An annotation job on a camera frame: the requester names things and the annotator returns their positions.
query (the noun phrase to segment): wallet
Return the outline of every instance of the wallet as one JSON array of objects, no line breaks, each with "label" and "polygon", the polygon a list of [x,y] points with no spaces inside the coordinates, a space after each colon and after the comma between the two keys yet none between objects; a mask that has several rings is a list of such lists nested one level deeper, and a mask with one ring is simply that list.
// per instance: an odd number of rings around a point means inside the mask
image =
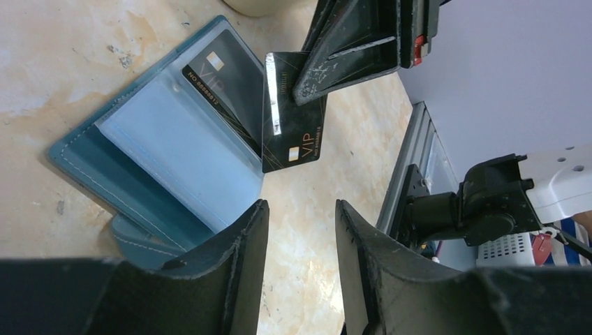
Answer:
[{"label": "wallet", "polygon": [[[153,79],[165,73],[164,70],[170,64],[184,56],[184,53],[196,43],[204,39],[211,39],[217,32],[225,30],[234,31],[224,16],[215,17],[77,128],[52,145],[48,153],[50,160],[60,170],[123,214],[119,218],[116,217],[114,221],[116,226],[119,219],[124,218],[126,222],[134,224],[141,232],[145,231],[151,235],[151,238],[161,241],[162,245],[170,246],[181,252],[187,252],[202,244],[214,236],[214,232],[166,187],[163,187],[130,156],[107,139],[97,128],[96,122],[100,123],[108,113],[117,111],[126,102],[131,101],[143,88],[149,87]],[[241,152],[240,148],[244,148],[244,142],[237,136],[232,136],[230,127],[214,113],[208,114],[208,117],[207,120],[204,119],[205,122],[218,127],[212,126],[207,130],[202,129],[202,131],[211,131],[212,137],[223,143],[225,150],[234,154]],[[190,148],[199,145],[199,143],[180,145]],[[210,164],[208,157],[202,158],[201,163],[203,165]],[[259,182],[259,184],[253,183],[252,185],[257,188],[256,190],[254,189],[248,196],[244,196],[244,203],[250,202],[248,206],[239,208],[236,204],[227,201],[227,208],[233,209],[237,213],[240,211],[239,215],[242,214],[258,199],[262,185],[262,174]],[[205,197],[208,195],[220,197],[218,193],[211,193],[211,189],[204,188],[200,192]],[[221,197],[218,201],[224,202],[226,200]],[[120,237],[125,236],[129,237],[129,234],[123,234]]]}]

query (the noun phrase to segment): table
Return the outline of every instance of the table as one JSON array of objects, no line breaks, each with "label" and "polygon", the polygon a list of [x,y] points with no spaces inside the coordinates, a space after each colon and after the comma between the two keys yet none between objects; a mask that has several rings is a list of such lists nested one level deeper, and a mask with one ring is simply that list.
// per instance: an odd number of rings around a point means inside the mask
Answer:
[{"label": "table", "polygon": [[[52,167],[47,148],[215,15],[262,59],[296,51],[307,2],[252,19],[218,0],[12,1],[0,11],[0,256],[119,255],[113,210]],[[331,93],[321,159],[265,177],[269,245],[259,334],[338,334],[334,208],[375,223],[410,116],[397,74]]]}]

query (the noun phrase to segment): card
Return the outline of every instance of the card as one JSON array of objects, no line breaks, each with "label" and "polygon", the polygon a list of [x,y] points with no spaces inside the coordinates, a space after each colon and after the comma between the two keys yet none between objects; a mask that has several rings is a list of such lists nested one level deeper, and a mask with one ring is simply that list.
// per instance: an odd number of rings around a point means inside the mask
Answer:
[{"label": "card", "polygon": [[182,69],[182,75],[261,156],[260,92],[264,85],[259,66],[232,33],[224,30]]},{"label": "card", "polygon": [[296,105],[292,89],[308,52],[272,52],[265,57],[263,172],[320,158],[327,96]]}]

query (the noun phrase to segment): wallet stitching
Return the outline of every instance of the wallet stitching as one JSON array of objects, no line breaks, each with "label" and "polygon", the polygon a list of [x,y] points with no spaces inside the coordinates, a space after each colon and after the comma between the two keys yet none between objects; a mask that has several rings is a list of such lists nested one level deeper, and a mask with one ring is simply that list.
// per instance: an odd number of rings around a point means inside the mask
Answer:
[{"label": "wallet stitching", "polygon": [[[197,200],[210,214],[214,215],[218,220],[220,220],[220,222],[222,222],[222,224],[226,224],[226,222],[219,216],[217,215],[208,205],[206,205],[202,200],[200,200],[200,198],[198,198],[197,196],[195,196],[195,194],[193,194],[193,192],[191,192],[190,190],[188,190],[187,188],[182,186],[182,183],[179,183],[179,180],[173,176],[166,168],[164,168],[150,153],[148,153],[146,151],[146,149],[144,149],[144,147],[140,144],[137,143],[136,141],[133,140],[133,138],[121,127],[119,127],[117,124],[114,124],[114,127],[121,132],[125,137],[127,137],[131,142],[133,142],[135,145],[138,146],[138,149],[144,153],[145,155],[147,155],[147,158],[149,160],[151,160],[152,162],[154,162],[155,164],[157,164],[160,168],[162,168],[162,170],[164,171],[164,173],[166,173],[169,177],[171,177],[175,183],[179,184],[181,188],[183,188],[185,191],[187,191],[187,193],[189,193],[189,195]],[[132,154],[133,156],[135,156],[137,159],[141,159],[138,155]],[[161,176],[159,176],[161,178],[161,182],[163,182],[167,187],[169,188],[173,188],[175,189],[175,187],[173,187],[170,183],[168,183],[167,181],[165,181]],[[184,197],[183,195],[179,195],[180,197],[182,197],[184,199],[185,202],[189,202],[187,201],[186,197]]]},{"label": "wallet stitching", "polygon": [[155,251],[157,253],[163,253],[165,255],[169,255],[169,256],[172,256],[172,257],[179,257],[179,255],[174,255],[174,254],[168,253],[166,251],[158,250],[158,249],[155,249],[155,248],[150,248],[149,246],[143,246],[142,244],[137,244],[137,243],[134,243],[132,241],[128,241],[127,239],[122,239],[121,237],[116,236],[116,235],[113,235],[113,237],[115,237],[119,241],[124,242],[125,244],[131,244],[132,246],[137,246],[138,248],[148,249],[148,250]]},{"label": "wallet stitching", "polygon": [[74,137],[70,142],[66,143],[64,145],[63,148],[61,148],[60,151],[60,156],[66,161],[68,162],[68,164],[72,165],[73,168],[75,168],[78,172],[82,173],[82,175],[84,175],[86,178],[90,179],[93,183],[95,183],[96,185],[98,185],[99,187],[101,187],[105,192],[109,193],[112,197],[114,197],[115,199],[117,199],[118,201],[120,201],[125,207],[129,208],[132,212],[136,213],[140,218],[143,218],[144,220],[146,220],[146,222],[150,223],[150,225],[154,228],[156,228],[156,230],[158,230],[164,237],[166,237],[167,239],[169,239],[172,243],[174,243],[175,245],[177,245],[178,247],[180,247],[183,251],[187,250],[185,248],[183,248],[180,244],[178,244],[174,239],[170,238],[166,233],[164,233],[162,230],[160,230],[158,227],[156,227],[156,225],[154,225],[150,220],[148,220],[147,218],[145,218],[142,214],[138,213],[136,210],[134,210],[133,208],[131,208],[128,204],[126,204],[123,200],[121,200],[119,197],[117,197],[115,194],[111,193],[108,189],[106,189],[103,185],[99,184],[96,180],[94,180],[92,177],[90,177],[88,174],[84,173],[84,171],[82,171],[79,167],[77,167],[76,165],[74,165],[74,163],[70,162],[70,160],[68,160],[66,158],[66,156],[64,155],[64,151],[66,150],[66,148],[74,143],[74,141],[78,140],[78,138],[82,135],[84,135],[84,133],[86,133],[91,127],[93,126],[93,124],[91,124],[90,126],[86,127],[82,132],[80,132],[80,134],[76,135],[76,137]]}]

